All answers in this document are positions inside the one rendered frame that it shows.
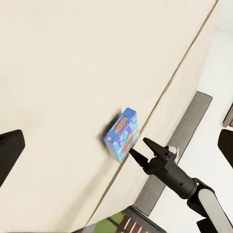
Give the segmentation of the board game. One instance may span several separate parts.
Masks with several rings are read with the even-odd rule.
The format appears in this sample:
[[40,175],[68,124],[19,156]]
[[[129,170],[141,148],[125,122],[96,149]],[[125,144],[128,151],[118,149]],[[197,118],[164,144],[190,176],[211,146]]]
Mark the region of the board game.
[[138,137],[137,113],[127,107],[104,137],[104,141],[112,158],[121,163]]

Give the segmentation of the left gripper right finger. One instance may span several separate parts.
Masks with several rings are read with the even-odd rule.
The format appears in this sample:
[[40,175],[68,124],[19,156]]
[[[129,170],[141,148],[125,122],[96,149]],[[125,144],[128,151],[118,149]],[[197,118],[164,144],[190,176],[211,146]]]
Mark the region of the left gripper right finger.
[[233,131],[222,129],[217,146],[233,168]]

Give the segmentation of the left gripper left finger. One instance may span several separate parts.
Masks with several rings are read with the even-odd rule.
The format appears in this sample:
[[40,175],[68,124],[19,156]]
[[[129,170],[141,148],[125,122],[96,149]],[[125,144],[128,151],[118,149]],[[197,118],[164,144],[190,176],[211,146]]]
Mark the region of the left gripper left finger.
[[0,134],[0,187],[25,149],[21,129]]

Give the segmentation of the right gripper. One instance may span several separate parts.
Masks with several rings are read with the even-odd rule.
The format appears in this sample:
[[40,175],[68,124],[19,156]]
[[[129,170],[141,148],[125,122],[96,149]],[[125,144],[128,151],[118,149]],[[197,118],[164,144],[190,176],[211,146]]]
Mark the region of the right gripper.
[[154,152],[155,157],[148,163],[148,158],[133,148],[129,150],[131,156],[145,173],[148,175],[154,174],[167,187],[169,186],[174,190],[179,188],[184,183],[187,174],[174,163],[177,156],[147,137],[144,137],[143,141]]

